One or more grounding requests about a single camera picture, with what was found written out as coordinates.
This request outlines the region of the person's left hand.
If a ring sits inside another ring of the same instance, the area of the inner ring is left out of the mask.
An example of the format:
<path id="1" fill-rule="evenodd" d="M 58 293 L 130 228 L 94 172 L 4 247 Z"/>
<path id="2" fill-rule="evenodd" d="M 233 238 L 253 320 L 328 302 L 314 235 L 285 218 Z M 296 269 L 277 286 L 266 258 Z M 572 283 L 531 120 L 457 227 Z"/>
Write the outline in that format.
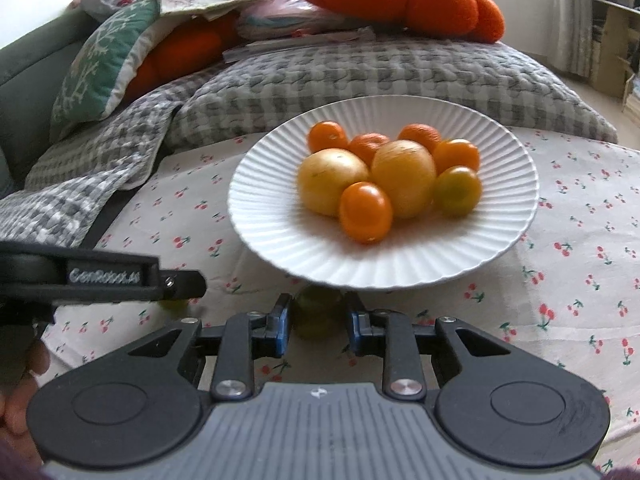
<path id="1" fill-rule="evenodd" d="M 1 442 L 30 466 L 39 467 L 42 460 L 27 429 L 26 410 L 29 401 L 38 390 L 36 377 L 50 366 L 47 347 L 36 341 L 26 358 L 27 372 L 8 396 L 1 396 Z"/>

